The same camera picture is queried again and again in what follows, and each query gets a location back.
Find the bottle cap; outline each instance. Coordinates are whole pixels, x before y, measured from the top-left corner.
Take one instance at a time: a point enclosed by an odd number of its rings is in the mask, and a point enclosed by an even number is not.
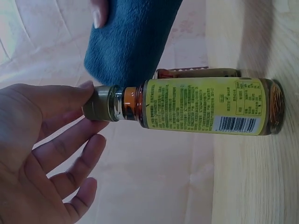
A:
[[[94,88],[93,95],[82,107],[84,116],[89,120],[115,121],[109,112],[109,98],[111,87],[97,86]]]

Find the finger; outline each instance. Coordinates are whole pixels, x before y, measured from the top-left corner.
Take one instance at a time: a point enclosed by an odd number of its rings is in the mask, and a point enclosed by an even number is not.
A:
[[[78,193],[69,203],[65,203],[65,208],[69,212],[72,223],[76,223],[91,207],[97,191],[97,181],[87,178]]]
[[[41,130],[37,142],[47,138],[54,132],[58,131],[60,128],[66,126],[67,124],[77,120],[83,115],[82,109],[76,111],[68,112],[63,115],[58,115],[53,118],[46,119],[42,122]]]
[[[81,108],[94,91],[91,81],[81,87],[15,84],[9,88],[25,97],[32,109],[42,114],[43,120]]]
[[[84,118],[53,140],[35,148],[32,154],[44,172],[48,173],[66,161],[107,124],[107,122],[95,122]]]
[[[108,19],[108,1],[107,0],[90,0],[90,9],[93,15],[94,28],[101,28]]]
[[[106,139],[102,135],[94,135],[69,170],[50,178],[62,200],[81,186],[98,163],[105,146]]]

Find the blue cloth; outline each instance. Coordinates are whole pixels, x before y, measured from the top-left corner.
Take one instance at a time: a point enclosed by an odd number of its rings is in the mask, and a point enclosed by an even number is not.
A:
[[[104,85],[153,77],[182,0],[110,0],[107,24],[91,30],[86,70]]]

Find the wooden table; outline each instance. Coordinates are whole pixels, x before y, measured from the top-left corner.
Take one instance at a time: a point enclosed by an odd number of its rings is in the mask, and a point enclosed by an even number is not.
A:
[[[213,224],[299,223],[299,2],[208,0],[209,66],[278,80],[278,135],[215,136]]]

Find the hand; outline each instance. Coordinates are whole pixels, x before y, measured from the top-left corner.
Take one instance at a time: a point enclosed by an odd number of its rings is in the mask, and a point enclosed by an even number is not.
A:
[[[101,28],[108,19],[108,1],[107,0],[90,0],[90,8],[93,15],[94,27]]]
[[[81,106],[92,93],[92,82],[80,88],[16,84],[0,90],[0,224],[72,224],[90,208],[97,181],[87,176],[105,147],[97,133],[107,123],[83,118],[32,148],[81,117]],[[66,172],[46,176],[85,142]],[[78,188],[70,202],[62,202]]]

